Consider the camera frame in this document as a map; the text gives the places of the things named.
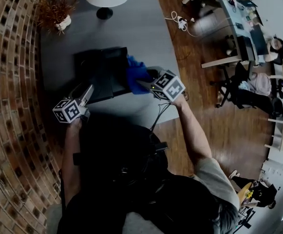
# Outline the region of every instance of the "person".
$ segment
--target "person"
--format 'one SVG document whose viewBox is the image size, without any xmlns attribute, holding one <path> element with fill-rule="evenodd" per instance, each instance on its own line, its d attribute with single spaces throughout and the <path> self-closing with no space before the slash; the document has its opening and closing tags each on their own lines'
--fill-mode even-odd
<svg viewBox="0 0 283 234">
<path fill-rule="evenodd" d="M 150 156 L 152 151 L 146 150 L 146 156 L 136 158 L 151 139 L 159 143 L 149 129 L 118 122 L 113 127 L 112 120 L 105 116 L 98 120 L 94 114 L 84 126 L 90 133 L 82 132 L 80 119 L 68 126 L 61 168 L 66 207 L 58 234 L 95 228 L 130 234 L 188 233 L 200 228 L 203 233 L 232 233 L 239 198 L 212 157 L 206 135 L 184 96 L 173 105 L 194 165 L 193 177 L 171 174 L 164 152 Z M 79 161 L 84 166 L 74 165 L 75 154 L 83 155 Z"/>
<path fill-rule="evenodd" d="M 264 55 L 264 60 L 271 62 L 276 60 L 278 56 L 283 58 L 283 40 L 270 34 L 261 23 L 257 23 L 257 25 L 259 25 L 267 45 L 268 54 Z"/>
<path fill-rule="evenodd" d="M 243 188 L 248 183 L 256 184 L 256 186 L 254 185 L 254 187 L 250 190 L 253 190 L 252 198 L 259 202 L 243 204 L 242 207 L 268 207 L 269 209 L 273 209 L 275 207 L 277 189 L 273 184 L 270 184 L 268 180 L 262 178 L 259 182 L 254 179 L 242 178 L 237 170 L 234 170 L 230 174 L 229 179 L 234 181 L 240 188 Z"/>
</svg>

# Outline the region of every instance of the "lamp base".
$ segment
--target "lamp base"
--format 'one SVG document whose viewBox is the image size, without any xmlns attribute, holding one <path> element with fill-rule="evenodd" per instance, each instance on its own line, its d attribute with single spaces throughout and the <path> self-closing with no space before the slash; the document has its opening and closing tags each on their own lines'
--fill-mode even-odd
<svg viewBox="0 0 283 234">
<path fill-rule="evenodd" d="M 112 15 L 113 15 L 113 10 L 110 8 L 102 7 L 97 11 L 97 17 L 102 20 L 109 19 L 111 18 Z"/>
</svg>

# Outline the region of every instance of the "blue cloth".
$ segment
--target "blue cloth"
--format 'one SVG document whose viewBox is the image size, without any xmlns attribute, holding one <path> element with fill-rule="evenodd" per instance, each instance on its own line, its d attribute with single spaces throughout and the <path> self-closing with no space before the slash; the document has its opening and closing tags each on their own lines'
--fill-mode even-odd
<svg viewBox="0 0 283 234">
<path fill-rule="evenodd" d="M 127 84 L 134 95 L 148 94 L 149 90 L 141 86 L 136 80 L 152 82 L 153 78 L 148 74 L 143 62 L 138 62 L 133 56 L 127 57 L 129 68 L 126 69 Z"/>
</svg>

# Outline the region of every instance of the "gray t-shirt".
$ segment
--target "gray t-shirt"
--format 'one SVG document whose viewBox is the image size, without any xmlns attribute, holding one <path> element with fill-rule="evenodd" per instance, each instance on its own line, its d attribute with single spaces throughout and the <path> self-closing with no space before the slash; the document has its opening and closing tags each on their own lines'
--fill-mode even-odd
<svg viewBox="0 0 283 234">
<path fill-rule="evenodd" d="M 240 208 L 239 198 L 229 179 L 214 158 L 201 159 L 195 166 L 195 175 L 192 177 L 204 184 L 209 191 L 236 207 Z M 123 226 L 123 234 L 162 234 L 150 221 L 145 220 L 138 213 L 128 213 Z"/>
</svg>

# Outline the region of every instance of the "brick wall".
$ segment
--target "brick wall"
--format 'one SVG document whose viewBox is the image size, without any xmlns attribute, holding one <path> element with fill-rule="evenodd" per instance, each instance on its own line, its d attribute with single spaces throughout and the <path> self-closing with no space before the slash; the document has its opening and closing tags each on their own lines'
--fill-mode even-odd
<svg viewBox="0 0 283 234">
<path fill-rule="evenodd" d="M 37 99 L 34 3 L 0 0 L 0 233 L 44 233 L 59 203 L 60 150 L 46 137 Z"/>
</svg>

